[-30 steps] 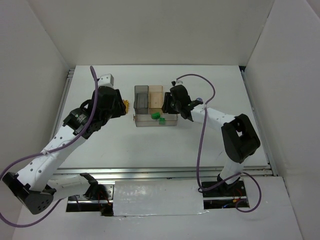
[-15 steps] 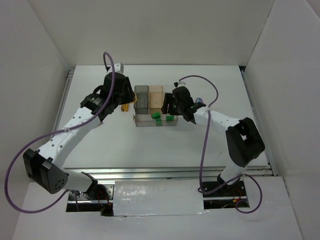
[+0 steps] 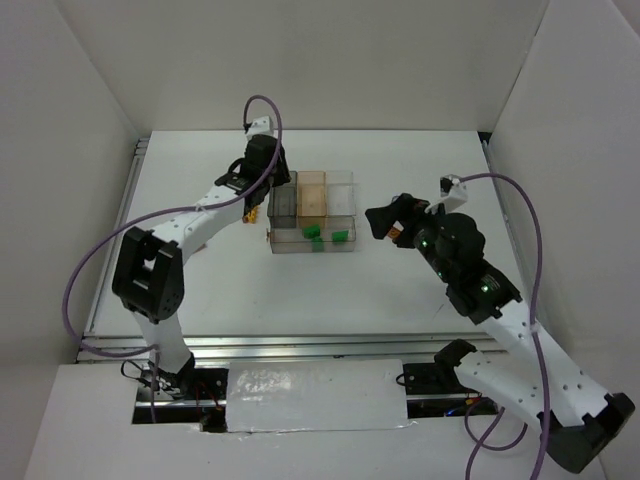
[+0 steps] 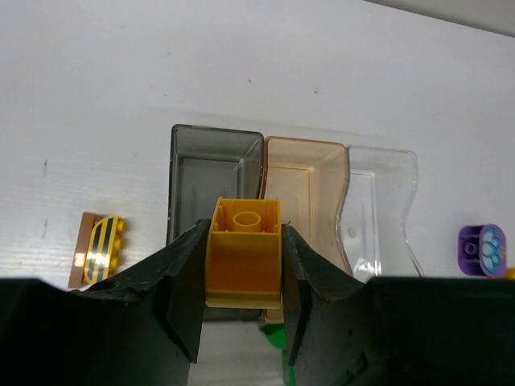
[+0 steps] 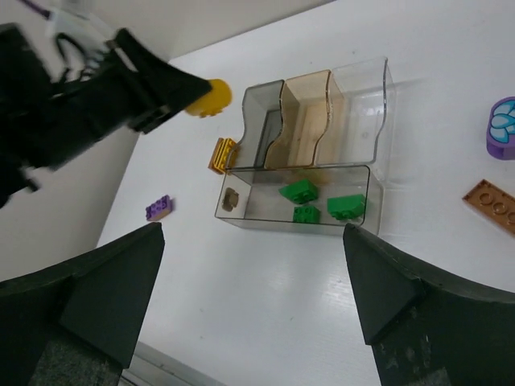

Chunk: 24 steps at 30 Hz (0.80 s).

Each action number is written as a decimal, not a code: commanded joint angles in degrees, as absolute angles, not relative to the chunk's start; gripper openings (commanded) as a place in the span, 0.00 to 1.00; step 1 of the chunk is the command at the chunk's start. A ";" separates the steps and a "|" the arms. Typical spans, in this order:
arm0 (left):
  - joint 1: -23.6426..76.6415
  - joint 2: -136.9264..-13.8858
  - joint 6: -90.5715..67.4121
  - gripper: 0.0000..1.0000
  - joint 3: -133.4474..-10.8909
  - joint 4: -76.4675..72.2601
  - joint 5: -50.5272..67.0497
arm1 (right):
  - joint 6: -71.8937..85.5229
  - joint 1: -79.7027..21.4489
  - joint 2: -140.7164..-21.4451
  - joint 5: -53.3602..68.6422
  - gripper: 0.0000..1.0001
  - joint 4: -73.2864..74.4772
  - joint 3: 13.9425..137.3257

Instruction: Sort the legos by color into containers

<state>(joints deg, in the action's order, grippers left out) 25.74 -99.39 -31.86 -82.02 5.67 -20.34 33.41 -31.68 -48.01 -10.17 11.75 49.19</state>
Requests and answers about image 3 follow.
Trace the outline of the green sloped lego brick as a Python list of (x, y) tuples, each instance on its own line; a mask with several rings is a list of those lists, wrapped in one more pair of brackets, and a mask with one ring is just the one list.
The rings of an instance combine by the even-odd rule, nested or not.
[(348, 230), (334, 231), (331, 235), (331, 240), (334, 243), (345, 243), (349, 240), (349, 231)]

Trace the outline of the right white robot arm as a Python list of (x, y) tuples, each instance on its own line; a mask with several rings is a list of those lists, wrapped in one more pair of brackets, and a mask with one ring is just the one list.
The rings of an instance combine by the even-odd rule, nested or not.
[(462, 340), (436, 356), (462, 386), (489, 396), (538, 431), (547, 454), (578, 474), (619, 434), (635, 405), (590, 378), (543, 326), (530, 321), (518, 289), (485, 259), (485, 237), (475, 220), (449, 212), (449, 204), (402, 194), (365, 216), (375, 239), (391, 238), (397, 247), (422, 255), (459, 315), (533, 369), (546, 367), (532, 377), (515, 375)]

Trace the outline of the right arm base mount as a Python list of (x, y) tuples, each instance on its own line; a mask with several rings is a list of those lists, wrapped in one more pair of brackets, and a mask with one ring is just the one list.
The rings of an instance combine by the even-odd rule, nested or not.
[(451, 371), (436, 363), (407, 363), (395, 381), (404, 388), (409, 419), (495, 415), (496, 404), (462, 386)]

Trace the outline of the brown yellow lego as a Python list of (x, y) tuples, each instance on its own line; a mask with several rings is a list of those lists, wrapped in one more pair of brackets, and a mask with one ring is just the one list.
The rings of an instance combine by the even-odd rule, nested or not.
[(256, 224), (258, 220), (258, 216), (259, 216), (259, 207), (256, 206), (243, 216), (242, 221), (245, 224)]

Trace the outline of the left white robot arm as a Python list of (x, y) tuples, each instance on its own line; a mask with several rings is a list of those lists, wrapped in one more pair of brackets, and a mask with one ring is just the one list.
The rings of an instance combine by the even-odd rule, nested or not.
[(124, 233), (112, 291), (154, 347), (150, 367), (172, 394), (190, 394), (195, 382), (195, 358), (178, 318), (185, 296), (184, 265), (214, 235), (260, 205), (272, 188), (290, 180), (278, 139), (255, 134), (244, 156), (192, 208), (149, 230), (131, 227)]

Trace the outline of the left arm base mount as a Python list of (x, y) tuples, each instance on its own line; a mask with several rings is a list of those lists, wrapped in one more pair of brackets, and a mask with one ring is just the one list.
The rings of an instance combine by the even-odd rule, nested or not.
[(132, 423), (143, 424), (195, 424), (203, 432), (225, 433), (226, 368), (198, 368), (194, 380), (185, 393), (152, 371), (130, 360), (124, 361), (120, 374), (137, 386)]

